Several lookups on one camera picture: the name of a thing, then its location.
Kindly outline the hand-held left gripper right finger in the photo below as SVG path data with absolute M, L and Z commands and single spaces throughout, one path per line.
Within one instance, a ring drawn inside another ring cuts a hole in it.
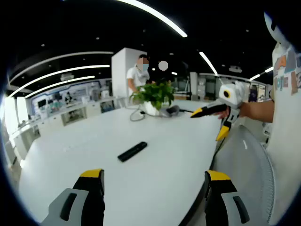
M 257 226 L 258 212 L 251 199 L 239 192 L 229 176 L 205 172 L 205 218 L 207 226 Z

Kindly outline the person's right hand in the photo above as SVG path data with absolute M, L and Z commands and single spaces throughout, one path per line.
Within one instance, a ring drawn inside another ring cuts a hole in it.
M 239 117 L 250 117 L 251 114 L 251 104 L 243 102 L 242 105 L 239 108 Z M 223 119 L 227 117 L 230 113 L 229 107 L 225 111 L 214 113 L 214 115 L 218 115 L 219 119 Z

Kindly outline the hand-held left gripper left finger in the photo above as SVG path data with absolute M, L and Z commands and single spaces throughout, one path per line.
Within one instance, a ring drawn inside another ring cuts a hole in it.
M 50 203 L 40 225 L 102 226 L 104 211 L 104 170 L 88 170 L 73 188 L 66 188 Z

